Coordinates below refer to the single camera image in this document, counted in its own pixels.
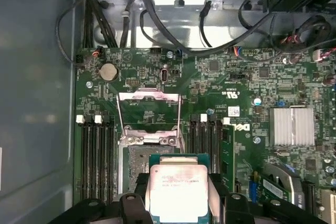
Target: dimm slot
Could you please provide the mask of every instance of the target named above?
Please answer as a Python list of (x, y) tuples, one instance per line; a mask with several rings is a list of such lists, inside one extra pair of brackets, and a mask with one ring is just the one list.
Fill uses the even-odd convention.
[(87, 150), (88, 150), (88, 127), (87, 124), (81, 125), (81, 195), (80, 198), (86, 199), (88, 189), (87, 173)]
[(108, 127), (107, 137), (107, 203), (113, 201), (113, 170), (114, 170), (114, 123)]

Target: green circuit board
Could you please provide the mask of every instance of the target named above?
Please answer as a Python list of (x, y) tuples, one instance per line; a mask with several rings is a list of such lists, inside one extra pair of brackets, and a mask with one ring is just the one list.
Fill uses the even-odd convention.
[[(83, 49), (79, 58), (93, 50)], [(242, 54), (266, 59), (274, 55), (274, 51), (243, 49)], [(227, 173), (227, 167), (223, 167), (225, 162), (234, 171), (230, 175), (234, 178), (229, 179), (231, 190), (237, 180), (241, 185), (240, 192), (248, 195), (253, 171), (271, 162), (289, 165), (302, 179), (315, 183), (318, 188), (331, 187), (330, 176), (324, 169), (336, 162), (335, 92), (333, 85), (322, 85), (322, 82), (327, 75), (334, 74), (333, 57), (314, 62), (311, 54), (305, 52), (300, 62), (294, 65), (289, 64), (288, 59), (284, 60), (286, 57), (291, 56), (268, 64), (239, 60), (233, 52), (204, 58), (176, 53), (173, 58), (168, 58), (166, 51), (159, 48), (107, 49), (103, 57), (95, 58), (76, 75), (76, 115), (102, 115), (109, 122), (96, 133), (91, 132), (93, 128), (76, 124), (75, 203), (89, 196), (111, 200), (120, 192), (118, 140), (121, 127), (117, 95), (139, 88), (156, 88), (164, 93), (181, 95), (180, 126), (185, 152), (210, 153), (212, 172), (215, 173)], [(107, 62), (118, 70), (118, 76), (111, 82), (104, 81), (99, 74), (99, 69)], [(166, 81), (161, 79), (162, 69), (167, 70)], [(87, 82), (91, 82), (92, 87), (88, 88)], [(255, 98), (261, 99), (261, 105), (254, 104)], [(290, 106), (313, 108), (315, 145), (271, 145), (269, 109)], [(124, 126), (130, 125), (133, 129), (168, 131), (177, 124), (177, 103), (145, 98), (121, 102), (121, 109)], [(203, 126), (198, 121), (201, 114), (207, 114), (210, 120)], [(235, 130), (232, 133), (234, 141), (231, 145), (223, 145), (223, 133), (218, 127), (229, 125)], [(255, 143), (257, 137), (261, 139), (260, 143)], [(89, 138), (94, 139), (92, 143), (87, 142)], [(89, 150), (90, 145), (97, 148)], [(146, 162), (150, 151), (147, 149), (145, 154), (140, 154), (142, 160), (133, 166), (143, 167), (145, 172), (147, 167), (139, 164)], [(157, 146), (152, 151), (179, 152), (170, 146)], [(225, 161), (227, 156), (233, 164)], [(104, 189), (90, 193), (89, 184), (93, 185), (91, 191), (100, 188), (99, 185), (104, 185)], [(123, 186), (123, 192), (127, 189), (134, 189), (134, 185)]]

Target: capacitor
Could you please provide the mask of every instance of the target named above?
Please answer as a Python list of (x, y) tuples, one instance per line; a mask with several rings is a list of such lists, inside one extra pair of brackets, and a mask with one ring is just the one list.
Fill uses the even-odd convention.
[(330, 184), (331, 184), (333, 187), (336, 187), (336, 178), (333, 178), (333, 179), (330, 181)]
[(324, 86), (331, 86), (336, 84), (336, 75), (329, 74), (327, 75), (324, 80), (322, 81), (322, 85)]
[(327, 166), (327, 167), (325, 168), (325, 171), (326, 171), (326, 173), (330, 173), (330, 174), (332, 174), (332, 173), (335, 172), (335, 168), (332, 167), (332, 166)]
[(293, 56), (290, 57), (290, 59), (288, 60), (288, 62), (290, 64), (297, 64), (297, 63), (300, 62), (301, 58), (302, 58), (302, 55), (293, 55)]
[(113, 81), (117, 75), (118, 70), (112, 63), (106, 63), (99, 69), (99, 74), (105, 81)]
[(252, 101), (252, 105), (260, 106), (261, 105), (261, 99), (260, 98), (254, 98), (253, 101)]

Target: chipset heatsink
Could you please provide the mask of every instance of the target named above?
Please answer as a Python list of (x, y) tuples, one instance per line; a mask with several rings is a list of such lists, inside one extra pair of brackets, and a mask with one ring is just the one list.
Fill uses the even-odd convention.
[(270, 143), (273, 146), (312, 146), (314, 112), (312, 108), (273, 108), (270, 115)]

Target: microchip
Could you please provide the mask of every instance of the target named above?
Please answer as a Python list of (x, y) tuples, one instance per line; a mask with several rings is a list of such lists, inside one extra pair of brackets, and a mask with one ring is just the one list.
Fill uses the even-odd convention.
[(219, 71), (218, 60), (212, 60), (209, 62), (209, 71)]
[(198, 94), (198, 89), (190, 89), (190, 94), (193, 94), (193, 95)]
[(306, 169), (307, 170), (316, 170), (316, 160), (306, 158)]
[(269, 78), (269, 68), (267, 68), (267, 67), (259, 68), (259, 77), (260, 78)]

